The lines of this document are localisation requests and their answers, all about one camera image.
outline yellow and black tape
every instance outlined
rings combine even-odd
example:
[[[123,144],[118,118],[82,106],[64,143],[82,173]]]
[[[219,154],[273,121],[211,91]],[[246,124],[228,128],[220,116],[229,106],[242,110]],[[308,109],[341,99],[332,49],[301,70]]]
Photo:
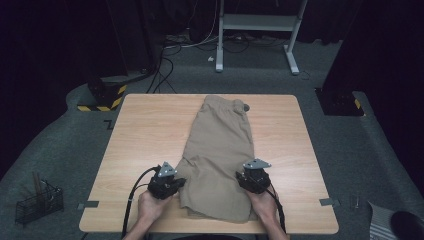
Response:
[[[357,109],[361,109],[361,103],[359,102],[358,99],[355,99],[355,106]]]
[[[111,102],[108,105],[78,105],[78,110],[82,112],[90,112],[90,111],[114,111],[116,108],[118,108],[119,104],[122,101],[122,97],[124,95],[125,90],[127,89],[127,85],[121,86],[117,92],[116,95],[110,96],[109,102]]]

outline white desk frame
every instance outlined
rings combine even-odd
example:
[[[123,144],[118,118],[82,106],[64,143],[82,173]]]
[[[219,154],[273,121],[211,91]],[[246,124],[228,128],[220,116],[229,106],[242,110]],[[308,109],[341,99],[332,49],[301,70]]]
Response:
[[[302,0],[299,12],[296,16],[272,16],[272,15],[244,15],[224,14],[224,0],[221,0],[219,13],[219,39],[216,51],[216,71],[224,70],[223,33],[225,29],[239,30],[263,30],[292,32],[289,45],[284,45],[284,53],[290,65],[293,75],[299,74],[296,60],[293,56],[293,46],[302,23],[308,0]]]

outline folded pants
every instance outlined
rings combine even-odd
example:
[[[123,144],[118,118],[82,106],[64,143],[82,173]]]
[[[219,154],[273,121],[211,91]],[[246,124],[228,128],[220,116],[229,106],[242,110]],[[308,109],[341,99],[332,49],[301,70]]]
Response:
[[[241,100],[208,95],[196,115],[177,177],[181,207],[235,222],[249,219],[251,203],[235,178],[254,159],[250,124]]]

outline table top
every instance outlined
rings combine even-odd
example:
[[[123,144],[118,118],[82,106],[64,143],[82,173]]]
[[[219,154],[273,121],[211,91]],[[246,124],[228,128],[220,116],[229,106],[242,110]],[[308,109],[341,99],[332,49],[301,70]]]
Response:
[[[338,223],[331,205],[321,206],[327,189],[297,99],[291,95],[226,95],[250,106],[255,157],[272,164],[266,172],[284,207],[288,234],[333,234]],[[204,94],[129,94],[125,97],[80,222],[84,232],[120,232],[128,195],[147,169],[164,161],[176,167]],[[148,183],[154,172],[142,183]],[[135,193],[137,197],[147,187]],[[128,227],[137,216],[131,207]],[[258,221],[229,223],[188,216],[178,194],[150,232],[265,233]]]

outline hand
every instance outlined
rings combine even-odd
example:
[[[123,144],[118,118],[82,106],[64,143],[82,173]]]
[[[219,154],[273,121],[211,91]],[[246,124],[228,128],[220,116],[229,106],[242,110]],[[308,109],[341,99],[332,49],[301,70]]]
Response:
[[[288,240],[286,233],[281,228],[280,222],[277,220],[277,204],[275,199],[268,193],[255,194],[246,191],[247,196],[252,202],[253,210],[255,210],[263,226],[265,227],[270,240]]]
[[[261,194],[255,194],[246,191],[246,194],[252,202],[253,210],[255,210],[255,213],[261,220],[276,218],[277,204],[268,192],[265,191]]]
[[[153,197],[148,190],[138,197],[137,222],[125,236],[125,240],[142,239],[150,226],[162,215],[172,196],[161,200]]]
[[[138,198],[138,219],[156,221],[163,213],[172,196],[161,200],[153,197],[148,190],[140,194]]]

